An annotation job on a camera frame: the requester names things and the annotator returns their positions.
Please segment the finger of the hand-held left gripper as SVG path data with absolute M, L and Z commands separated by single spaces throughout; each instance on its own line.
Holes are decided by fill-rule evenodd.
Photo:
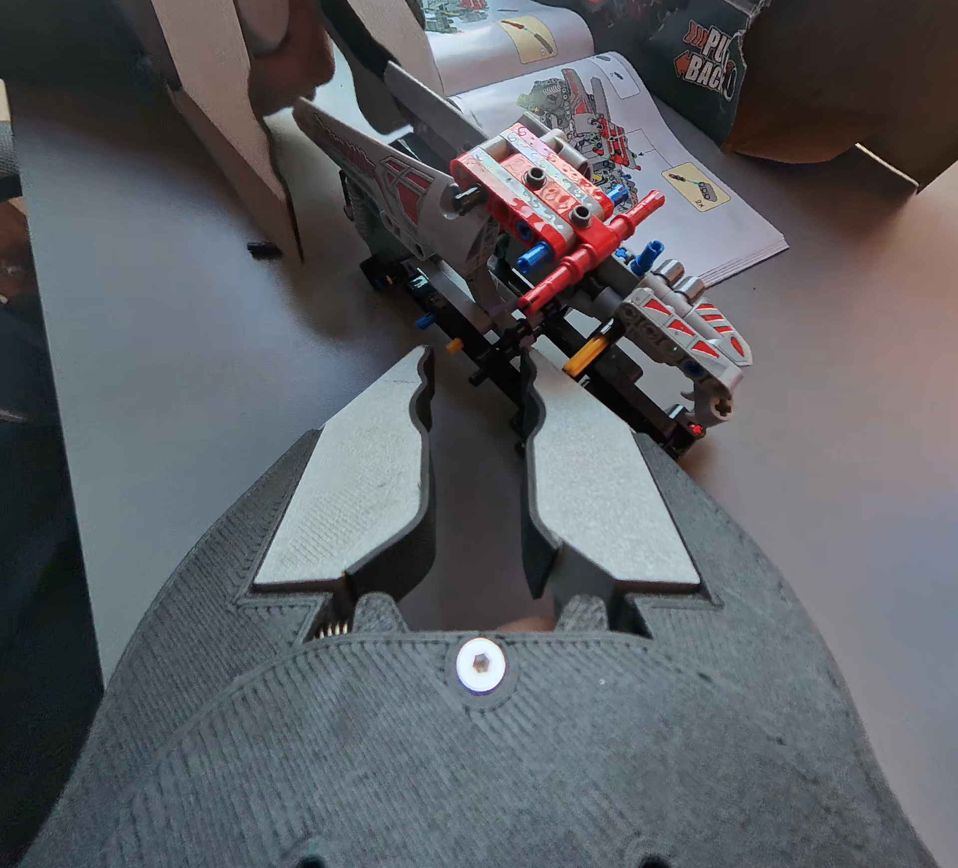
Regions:
M 265 239 L 302 257 L 271 138 L 249 99 L 250 58 L 234 0 L 150 0 L 178 83 L 169 92 Z
M 390 61 L 444 94 L 419 0 L 322 0 L 322 15 L 351 68 L 358 108 L 376 132 L 405 126 L 384 83 Z

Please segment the red and grey lego model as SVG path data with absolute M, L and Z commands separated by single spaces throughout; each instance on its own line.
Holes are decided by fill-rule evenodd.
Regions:
M 663 245 L 630 240 L 665 204 L 653 190 L 625 211 L 564 131 L 525 112 L 488 135 L 396 63 L 381 82 L 411 125 L 392 142 L 299 99 L 293 119 L 339 167 L 345 212 L 376 289 L 401 287 L 417 327 L 473 365 L 529 430 L 519 360 L 546 338 L 567 378 L 674 459 L 733 414 L 748 343 L 701 279 Z

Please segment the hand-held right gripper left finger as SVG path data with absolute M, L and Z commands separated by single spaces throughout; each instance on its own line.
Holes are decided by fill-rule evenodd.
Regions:
M 399 602 L 425 579 L 436 557 L 434 389 L 434 352 L 419 346 L 327 420 L 254 590 Z

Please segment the lego instruction booklet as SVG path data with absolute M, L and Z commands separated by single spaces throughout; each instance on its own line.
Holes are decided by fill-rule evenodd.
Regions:
M 446 95 L 489 135 L 524 112 L 564 131 L 593 182 L 627 192 L 625 212 L 649 191 L 664 206 L 632 251 L 659 239 L 707 286 L 787 248 L 784 237 L 678 141 L 625 57 L 597 53 L 572 11 L 532 0 L 420 0 Z

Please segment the person's left hand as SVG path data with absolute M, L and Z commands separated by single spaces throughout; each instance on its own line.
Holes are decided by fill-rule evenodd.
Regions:
M 288 0 L 285 35 L 271 53 L 250 60 L 249 97 L 254 112 L 270 116 L 299 98 L 311 100 L 335 69 L 332 43 L 318 0 Z

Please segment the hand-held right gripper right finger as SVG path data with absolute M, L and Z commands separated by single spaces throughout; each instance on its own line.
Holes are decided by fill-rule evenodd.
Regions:
M 628 424 L 538 350 L 522 358 L 520 387 L 533 598 L 698 592 L 701 575 Z

